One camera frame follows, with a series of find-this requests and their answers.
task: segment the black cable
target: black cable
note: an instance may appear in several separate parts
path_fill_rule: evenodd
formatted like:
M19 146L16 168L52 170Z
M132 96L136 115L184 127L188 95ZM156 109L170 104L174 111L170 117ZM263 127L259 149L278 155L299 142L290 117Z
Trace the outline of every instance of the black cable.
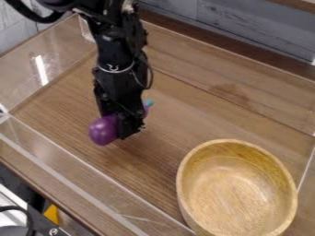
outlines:
M29 212L25 209L23 209L20 206L0 206L0 212L9 211L9 210L19 210L19 211L24 212L24 214L27 216L27 228L28 228L25 236L32 236L35 222L33 222Z
M29 8L28 6L24 4L24 2L21 0L5 0L5 2L16 9L16 11L24 15L27 18L29 18L31 20L41 23L41 24L51 24L55 21L58 21L63 15L64 12L54 12L48 17L41 17L40 15L37 15Z

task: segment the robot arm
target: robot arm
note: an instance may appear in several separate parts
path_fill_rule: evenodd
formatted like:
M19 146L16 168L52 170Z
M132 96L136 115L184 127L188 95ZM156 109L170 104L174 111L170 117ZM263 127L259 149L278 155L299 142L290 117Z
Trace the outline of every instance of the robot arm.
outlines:
M78 12L87 20L99 48L95 76L95 97L102 119L90 127L96 144L107 145L140 132L148 107L142 94L152 84L148 57L143 52L148 33L138 16L135 0L37 0L55 12L37 16L20 0L7 0L28 18L51 23L66 11Z

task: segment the bowl rim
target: bowl rim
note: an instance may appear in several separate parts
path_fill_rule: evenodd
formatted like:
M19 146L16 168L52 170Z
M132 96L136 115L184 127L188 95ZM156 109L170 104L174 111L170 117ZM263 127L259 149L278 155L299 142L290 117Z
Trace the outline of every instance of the bowl rim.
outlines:
M251 144L246 141L238 140L238 139L215 139L211 140L203 144L200 144L199 146L196 146L186 155L179 170L178 170L178 175L176 175L176 190L178 190L178 199L179 199L179 203L182 205L183 210L186 211L186 214L188 215L188 217L194 220L194 222L198 224L198 226L207 231L211 235L215 235L212 232L210 232L207 229L204 229L204 227L202 226L202 224L195 220L194 218L194 214L192 211L190 210L190 206L187 204L187 202L184 201L184 197L183 197L183 186L182 186L182 175L183 175L183 171L184 168L187 166L187 162L188 160L194 157L194 155L196 154L198 151L200 151L203 148L215 145L215 144L220 144L220 143L234 143L234 144L240 144L240 145L246 145L251 148L255 148L258 151L260 151L263 154L266 154L275 162L275 165L279 167L279 169L283 171L284 175L286 175L286 179L291 188L291 209L290 209L290 213L288 216L286 217L286 219L283 220L282 224L278 226L278 228L260 235L260 236L276 236L280 235L286 229L290 227L292 220L295 218L296 215L296 211L298 211L298 189L296 189L296 185L294 182L294 179L291 177L291 173L288 171L288 169L286 168L284 164L282 163L282 161L276 158L276 156L268 152L264 148L259 147L255 144Z

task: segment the wooden bowl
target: wooden bowl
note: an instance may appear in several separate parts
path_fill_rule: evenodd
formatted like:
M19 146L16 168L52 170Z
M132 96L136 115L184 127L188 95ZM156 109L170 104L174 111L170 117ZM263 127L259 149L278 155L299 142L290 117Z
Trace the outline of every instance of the wooden bowl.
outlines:
M238 140L215 140L186 156L178 173L184 219L202 236L276 236L298 208L294 180L276 157Z

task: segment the purple object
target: purple object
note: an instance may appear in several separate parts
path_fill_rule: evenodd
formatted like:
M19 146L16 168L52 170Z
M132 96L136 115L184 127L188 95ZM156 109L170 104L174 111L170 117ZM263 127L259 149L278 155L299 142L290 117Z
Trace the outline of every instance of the purple object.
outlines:
M118 118L115 114L107 115L95 121L88 131L95 144L106 146L115 141L118 138L116 124Z

